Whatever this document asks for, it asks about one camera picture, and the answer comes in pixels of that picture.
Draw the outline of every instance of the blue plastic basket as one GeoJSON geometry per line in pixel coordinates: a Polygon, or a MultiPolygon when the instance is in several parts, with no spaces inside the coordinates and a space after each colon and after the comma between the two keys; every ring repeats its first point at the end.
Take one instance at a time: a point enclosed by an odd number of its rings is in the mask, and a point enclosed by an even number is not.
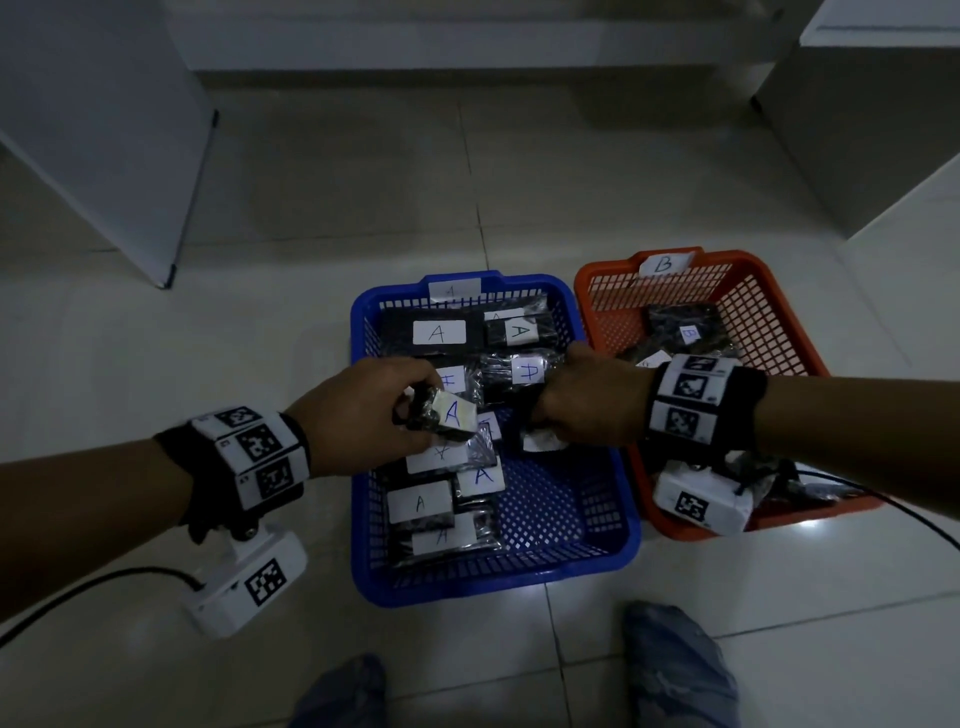
{"type": "MultiPolygon", "coordinates": [[[[419,283],[372,288],[350,311],[350,358],[380,354],[384,308],[444,308],[545,293],[561,344],[585,339],[573,294],[552,276],[501,276],[480,271],[427,276],[419,283]],[[429,284],[480,279],[478,298],[431,303],[429,284]]],[[[501,427],[510,410],[497,410],[501,427]]],[[[387,561],[385,491],[374,473],[355,475],[350,567],[357,589],[382,607],[470,596],[543,584],[625,567],[640,546],[640,521],[614,449],[573,446],[535,457],[504,454],[507,490],[498,496],[502,540],[497,552],[404,569],[387,561]]]]}

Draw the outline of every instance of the person's right arm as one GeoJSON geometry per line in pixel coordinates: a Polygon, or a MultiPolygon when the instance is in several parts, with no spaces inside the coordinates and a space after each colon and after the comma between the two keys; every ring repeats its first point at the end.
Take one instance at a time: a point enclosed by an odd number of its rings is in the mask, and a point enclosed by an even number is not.
{"type": "MultiPolygon", "coordinates": [[[[622,447],[643,436],[654,370],[571,345],[534,419],[567,442],[622,447]]],[[[771,376],[757,448],[960,519],[960,382],[771,376]]]]}

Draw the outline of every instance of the forearm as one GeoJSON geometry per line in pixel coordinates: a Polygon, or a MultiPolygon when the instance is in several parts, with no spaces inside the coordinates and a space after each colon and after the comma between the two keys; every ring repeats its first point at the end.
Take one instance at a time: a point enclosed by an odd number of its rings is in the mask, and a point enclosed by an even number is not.
{"type": "Polygon", "coordinates": [[[0,620],[176,525],[192,487],[153,440],[0,465],[0,620]]]}
{"type": "Polygon", "coordinates": [[[771,376],[760,451],[960,518],[960,382],[771,376]]]}

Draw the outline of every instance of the wrist strap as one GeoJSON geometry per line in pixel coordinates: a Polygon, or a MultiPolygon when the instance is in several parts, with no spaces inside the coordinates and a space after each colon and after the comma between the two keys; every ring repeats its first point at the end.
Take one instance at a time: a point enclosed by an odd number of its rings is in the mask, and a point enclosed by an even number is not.
{"type": "Polygon", "coordinates": [[[228,528],[234,538],[255,533],[265,513],[303,495],[310,477],[310,447],[302,428],[281,412],[230,407],[158,433],[167,456],[193,476],[193,492],[180,525],[203,542],[228,528]]]}
{"type": "Polygon", "coordinates": [[[676,354],[658,367],[647,402],[646,432],[691,463],[732,449],[756,449],[754,410],[767,375],[736,359],[676,354]]]}

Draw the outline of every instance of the qr code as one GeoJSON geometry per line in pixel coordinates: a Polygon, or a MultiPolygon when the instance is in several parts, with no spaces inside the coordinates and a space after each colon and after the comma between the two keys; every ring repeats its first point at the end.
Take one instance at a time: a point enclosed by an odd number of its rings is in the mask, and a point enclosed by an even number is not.
{"type": "Polygon", "coordinates": [[[283,457],[275,463],[263,466],[256,472],[256,487],[260,497],[266,500],[294,484],[294,472],[290,467],[290,458],[283,457]]]}
{"type": "Polygon", "coordinates": [[[247,579],[244,586],[247,587],[247,591],[253,597],[253,603],[260,607],[286,583],[287,577],[280,570],[280,564],[276,562],[276,559],[271,559],[257,573],[247,579]]]}
{"type": "Polygon", "coordinates": [[[674,506],[674,510],[681,516],[687,516],[696,522],[703,523],[704,517],[707,515],[707,506],[709,506],[709,502],[706,500],[680,491],[680,497],[677,498],[677,505],[674,506]]]}
{"type": "Polygon", "coordinates": [[[689,356],[684,364],[684,369],[693,372],[712,372],[719,359],[713,356],[689,356]]]}
{"type": "Polygon", "coordinates": [[[224,412],[218,412],[213,417],[231,429],[260,419],[260,416],[249,407],[234,407],[224,412]]]}
{"type": "Polygon", "coordinates": [[[243,432],[237,432],[233,438],[254,463],[258,463],[283,449],[276,435],[266,425],[257,425],[245,429],[243,432]]]}
{"type": "Polygon", "coordinates": [[[693,440],[697,434],[697,425],[700,424],[700,413],[688,409],[670,407],[666,413],[666,424],[663,431],[668,435],[685,437],[693,440]]]}
{"type": "Polygon", "coordinates": [[[691,400],[702,400],[707,391],[709,377],[705,375],[680,374],[677,383],[673,385],[674,397],[687,397],[691,400]]]}

